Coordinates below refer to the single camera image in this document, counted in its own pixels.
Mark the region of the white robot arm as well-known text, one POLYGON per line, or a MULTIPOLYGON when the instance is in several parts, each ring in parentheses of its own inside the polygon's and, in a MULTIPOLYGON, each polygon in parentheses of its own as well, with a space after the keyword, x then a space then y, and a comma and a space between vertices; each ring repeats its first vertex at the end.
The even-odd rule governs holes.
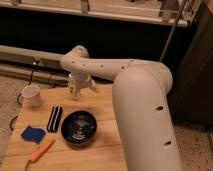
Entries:
POLYGON ((167 94, 173 78, 161 63, 139 59, 91 59, 81 45, 60 59, 71 73, 71 93, 111 80, 112 102, 128 171, 183 171, 167 94))

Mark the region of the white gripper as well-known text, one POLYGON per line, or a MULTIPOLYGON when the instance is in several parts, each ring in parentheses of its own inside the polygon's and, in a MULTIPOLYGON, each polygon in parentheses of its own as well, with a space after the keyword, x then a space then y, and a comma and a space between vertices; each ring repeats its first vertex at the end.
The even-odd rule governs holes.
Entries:
POLYGON ((70 73, 68 86, 75 87, 71 91, 74 100, 78 100, 80 98, 81 94, 79 89, 81 88, 89 87, 90 90, 99 93, 99 90, 96 88, 96 86, 92 84, 91 76, 88 74, 80 74, 75 72, 70 73))

